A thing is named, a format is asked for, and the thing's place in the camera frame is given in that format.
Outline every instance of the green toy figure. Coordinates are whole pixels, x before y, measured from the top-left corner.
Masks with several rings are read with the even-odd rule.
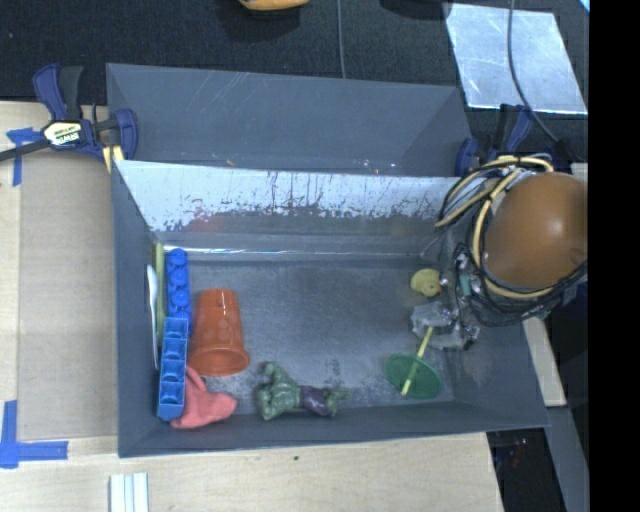
[[[258,390],[258,406],[265,420],[298,408],[307,409],[318,416],[335,416],[338,401],[350,395],[344,387],[320,389],[298,386],[281,366],[273,362],[265,365],[264,373],[271,377],[271,384]]]

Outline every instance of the blue toy block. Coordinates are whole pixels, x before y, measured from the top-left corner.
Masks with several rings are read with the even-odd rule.
[[[188,336],[186,318],[165,319],[158,390],[158,417],[164,421],[179,418],[184,409]]]
[[[189,261],[183,249],[173,249],[165,257],[167,275],[167,316],[185,318],[191,326],[191,288],[189,286]]]

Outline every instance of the green disc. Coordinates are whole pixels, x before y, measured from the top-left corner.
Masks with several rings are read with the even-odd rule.
[[[386,364],[387,380],[402,391],[407,377],[413,372],[406,396],[434,398],[442,390],[442,379],[433,366],[411,354],[394,354]]]

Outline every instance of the black floor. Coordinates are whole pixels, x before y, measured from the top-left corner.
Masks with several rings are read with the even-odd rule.
[[[461,3],[509,7],[509,0]],[[588,108],[589,15],[579,0],[517,0],[516,8],[554,13]],[[0,99],[35,101],[33,74],[52,62],[83,66],[79,100],[99,105],[106,104],[108,62],[459,86],[446,12],[435,0],[311,0],[293,15],[264,20],[248,16],[238,0],[4,2]],[[540,117],[588,160],[586,117]],[[481,138],[493,134],[498,113],[469,108],[467,118]],[[534,126],[520,149],[550,144]],[[579,389],[585,326],[586,313],[548,321],[588,457],[588,392]],[[564,510],[543,431],[489,438],[508,512]]]

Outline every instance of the plastic cup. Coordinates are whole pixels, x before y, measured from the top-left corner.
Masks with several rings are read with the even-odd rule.
[[[200,294],[191,343],[188,363],[200,375],[233,375],[249,365],[235,292],[210,288]]]

